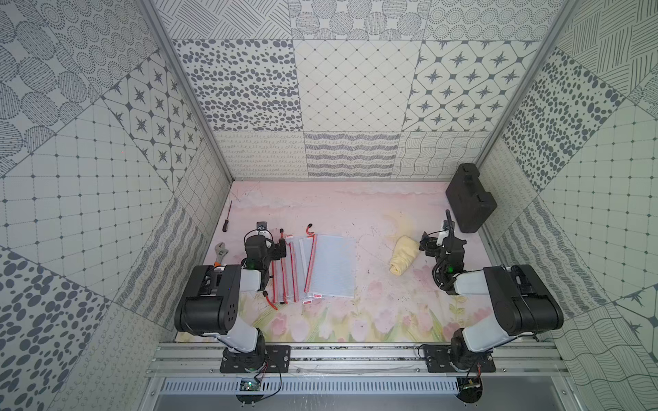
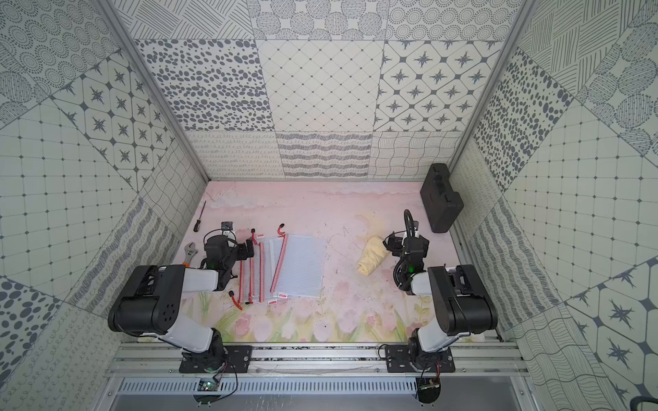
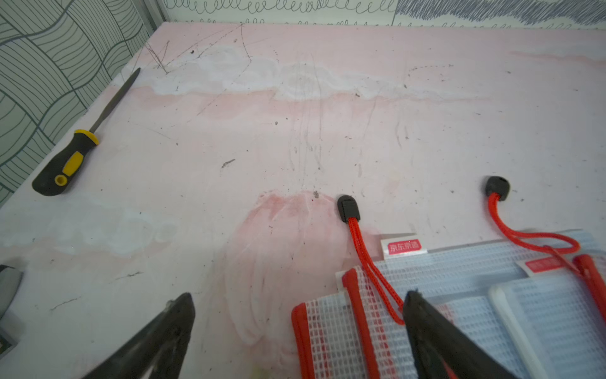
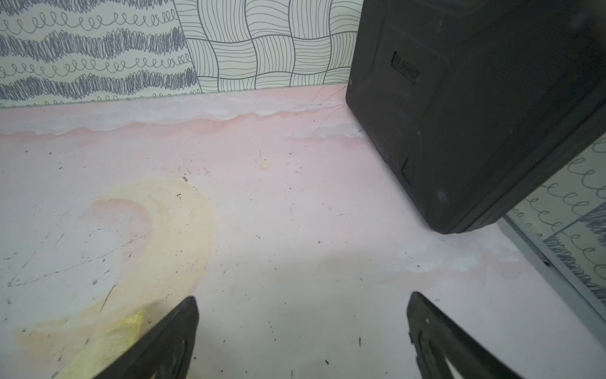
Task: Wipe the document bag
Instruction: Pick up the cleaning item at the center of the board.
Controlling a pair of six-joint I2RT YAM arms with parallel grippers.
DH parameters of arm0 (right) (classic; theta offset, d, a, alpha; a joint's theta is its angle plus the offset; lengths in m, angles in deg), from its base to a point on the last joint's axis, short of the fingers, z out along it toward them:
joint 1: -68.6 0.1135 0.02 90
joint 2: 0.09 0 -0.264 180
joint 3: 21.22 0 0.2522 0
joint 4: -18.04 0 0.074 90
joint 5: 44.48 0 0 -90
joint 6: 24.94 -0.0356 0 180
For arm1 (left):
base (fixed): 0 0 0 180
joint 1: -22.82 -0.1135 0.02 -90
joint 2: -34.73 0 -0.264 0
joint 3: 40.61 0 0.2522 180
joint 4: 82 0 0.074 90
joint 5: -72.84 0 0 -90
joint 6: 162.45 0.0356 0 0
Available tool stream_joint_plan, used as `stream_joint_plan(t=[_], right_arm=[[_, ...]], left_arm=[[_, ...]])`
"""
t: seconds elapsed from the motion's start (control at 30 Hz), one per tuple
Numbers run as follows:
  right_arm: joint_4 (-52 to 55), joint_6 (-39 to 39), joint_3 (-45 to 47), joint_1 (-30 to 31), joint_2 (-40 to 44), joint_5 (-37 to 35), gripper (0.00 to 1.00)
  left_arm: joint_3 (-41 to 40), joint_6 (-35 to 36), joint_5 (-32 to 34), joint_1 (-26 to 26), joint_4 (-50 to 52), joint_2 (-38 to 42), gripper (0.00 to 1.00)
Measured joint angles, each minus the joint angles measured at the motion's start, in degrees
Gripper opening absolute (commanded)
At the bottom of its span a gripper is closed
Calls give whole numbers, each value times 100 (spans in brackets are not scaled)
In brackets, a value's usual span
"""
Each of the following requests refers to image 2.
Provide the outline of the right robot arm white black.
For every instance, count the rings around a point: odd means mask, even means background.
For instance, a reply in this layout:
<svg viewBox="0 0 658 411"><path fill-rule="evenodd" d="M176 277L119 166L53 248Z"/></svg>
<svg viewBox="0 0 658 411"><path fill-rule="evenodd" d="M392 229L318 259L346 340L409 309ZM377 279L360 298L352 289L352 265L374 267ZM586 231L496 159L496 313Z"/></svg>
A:
<svg viewBox="0 0 658 411"><path fill-rule="evenodd" d="M445 369L454 364L450 347L459 339L482 334L498 325L498 313L474 265L445 265L426 268L429 241L411 232L390 234L385 249L399 261L393 280L409 296L429 296L435 318L416 328L406 346L388 346L388 371Z"/></svg>

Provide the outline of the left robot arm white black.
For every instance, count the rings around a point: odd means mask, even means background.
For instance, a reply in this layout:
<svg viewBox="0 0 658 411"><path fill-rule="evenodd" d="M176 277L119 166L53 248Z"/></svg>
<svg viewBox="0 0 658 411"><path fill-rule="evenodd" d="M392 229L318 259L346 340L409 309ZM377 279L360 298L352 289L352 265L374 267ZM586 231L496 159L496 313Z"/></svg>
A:
<svg viewBox="0 0 658 411"><path fill-rule="evenodd" d="M191 262L198 250L185 246L180 265L135 267L108 314L109 328L132 337L155 337L182 351L179 371L235 373L248 371L253 348L226 346L219 331L201 325L181 311L183 294L224 291L233 279L232 268L255 256L251 239L237 242L222 233L205 241L207 257L199 268Z"/></svg>

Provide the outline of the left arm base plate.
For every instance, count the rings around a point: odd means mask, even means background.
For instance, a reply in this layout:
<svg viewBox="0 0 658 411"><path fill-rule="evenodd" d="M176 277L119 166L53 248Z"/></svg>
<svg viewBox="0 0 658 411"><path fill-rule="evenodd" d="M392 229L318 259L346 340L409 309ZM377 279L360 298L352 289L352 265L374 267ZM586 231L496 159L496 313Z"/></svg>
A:
<svg viewBox="0 0 658 411"><path fill-rule="evenodd" d="M217 353L206 352L202 354L183 351L183 360L179 371L182 374L192 373L217 373L225 366L231 372L247 373L253 347L250 345L228 345Z"/></svg>

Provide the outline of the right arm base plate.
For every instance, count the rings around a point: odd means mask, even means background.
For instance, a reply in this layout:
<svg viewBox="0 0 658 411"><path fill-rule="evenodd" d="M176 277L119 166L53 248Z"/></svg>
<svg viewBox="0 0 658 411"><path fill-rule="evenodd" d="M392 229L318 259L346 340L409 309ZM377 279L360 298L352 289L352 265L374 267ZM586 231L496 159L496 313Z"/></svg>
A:
<svg viewBox="0 0 658 411"><path fill-rule="evenodd" d="M452 351L427 353L420 349L412 349L409 345L384 344L383 353L380 354L389 373L421 373L437 372L454 373Z"/></svg>

